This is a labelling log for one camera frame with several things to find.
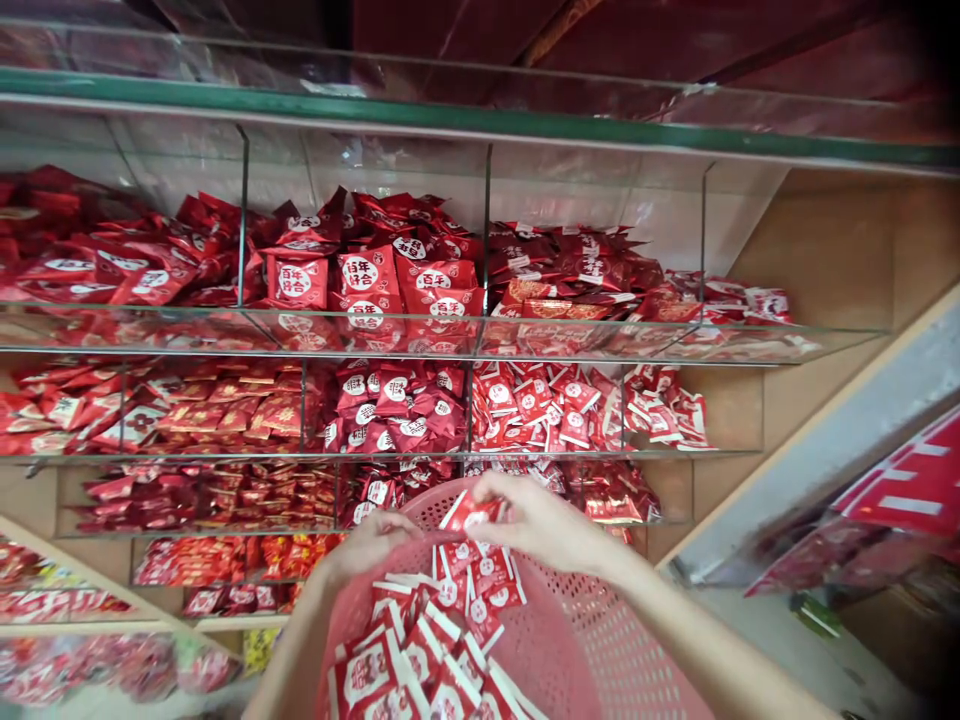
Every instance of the left hand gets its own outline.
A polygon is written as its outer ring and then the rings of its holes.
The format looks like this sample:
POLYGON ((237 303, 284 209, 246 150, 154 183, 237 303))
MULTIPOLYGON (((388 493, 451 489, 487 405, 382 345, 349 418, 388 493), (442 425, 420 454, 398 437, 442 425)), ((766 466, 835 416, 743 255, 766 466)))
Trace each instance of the left hand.
POLYGON ((374 510, 320 561, 318 568, 346 581, 375 568, 394 548, 421 537, 423 531, 406 515, 395 510, 374 510))

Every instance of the green shelf edge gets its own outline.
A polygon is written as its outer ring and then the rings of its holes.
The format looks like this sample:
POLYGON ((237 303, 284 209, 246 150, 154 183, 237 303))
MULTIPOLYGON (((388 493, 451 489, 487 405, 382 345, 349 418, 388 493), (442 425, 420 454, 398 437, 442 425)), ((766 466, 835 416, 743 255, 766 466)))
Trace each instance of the green shelf edge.
POLYGON ((917 146, 853 139, 745 133, 644 122, 525 113, 481 107, 417 105, 357 98, 291 95, 266 90, 95 74, 0 68, 0 93, 255 113, 388 127, 513 135, 571 142, 613 143, 743 156, 776 156, 828 162, 960 169, 957 146, 917 146))

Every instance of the hand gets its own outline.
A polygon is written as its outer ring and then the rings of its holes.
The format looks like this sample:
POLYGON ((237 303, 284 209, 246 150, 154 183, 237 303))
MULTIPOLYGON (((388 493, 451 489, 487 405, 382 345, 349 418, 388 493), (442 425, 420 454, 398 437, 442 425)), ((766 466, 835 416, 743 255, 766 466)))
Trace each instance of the hand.
POLYGON ((474 525, 467 530, 470 539, 515 548, 562 572, 604 579, 616 574, 624 551, 639 558, 531 477, 488 470, 474 486, 473 497, 481 501, 495 495, 510 501, 513 519, 474 525))
POLYGON ((373 570, 394 548, 420 537, 423 531, 406 515, 374 510, 317 567, 338 581, 346 581, 373 570))

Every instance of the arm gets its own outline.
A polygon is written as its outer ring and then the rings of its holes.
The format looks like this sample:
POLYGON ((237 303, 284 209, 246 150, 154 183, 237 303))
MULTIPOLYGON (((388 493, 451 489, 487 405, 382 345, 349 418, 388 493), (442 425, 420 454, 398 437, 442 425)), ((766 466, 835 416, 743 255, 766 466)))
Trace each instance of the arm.
POLYGON ((337 594, 354 575, 372 570, 387 559, 393 548, 420 535, 406 516, 375 510, 320 561, 283 629, 283 640, 277 645, 243 720, 317 717, 323 656, 337 594))
POLYGON ((471 538, 516 548, 557 570, 593 575, 616 587, 717 717, 837 717, 645 559, 535 480, 487 472, 474 495, 502 495, 514 519, 472 527, 471 538))

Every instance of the floor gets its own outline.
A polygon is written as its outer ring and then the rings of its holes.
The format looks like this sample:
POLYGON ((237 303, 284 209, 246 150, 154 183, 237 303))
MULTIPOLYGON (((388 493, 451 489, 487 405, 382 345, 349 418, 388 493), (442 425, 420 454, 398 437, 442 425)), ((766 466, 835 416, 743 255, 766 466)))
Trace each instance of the floor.
MULTIPOLYGON (((735 590, 701 590, 694 595, 834 710, 850 710, 867 720, 920 715, 916 696, 855 638, 848 634, 835 640, 820 638, 790 613, 785 597, 744 599, 735 590)), ((175 720, 223 706, 239 711, 254 686, 255 680, 246 680, 206 697, 178 692, 156 705, 134 705, 119 691, 92 687, 55 708, 27 710, 22 718, 175 720)), ((239 717, 239 712, 229 717, 239 717)))
POLYGON ((694 596, 804 685, 822 703, 867 720, 921 717, 920 699, 852 635, 825 640, 787 608, 787 597, 744 598, 739 590, 694 596))

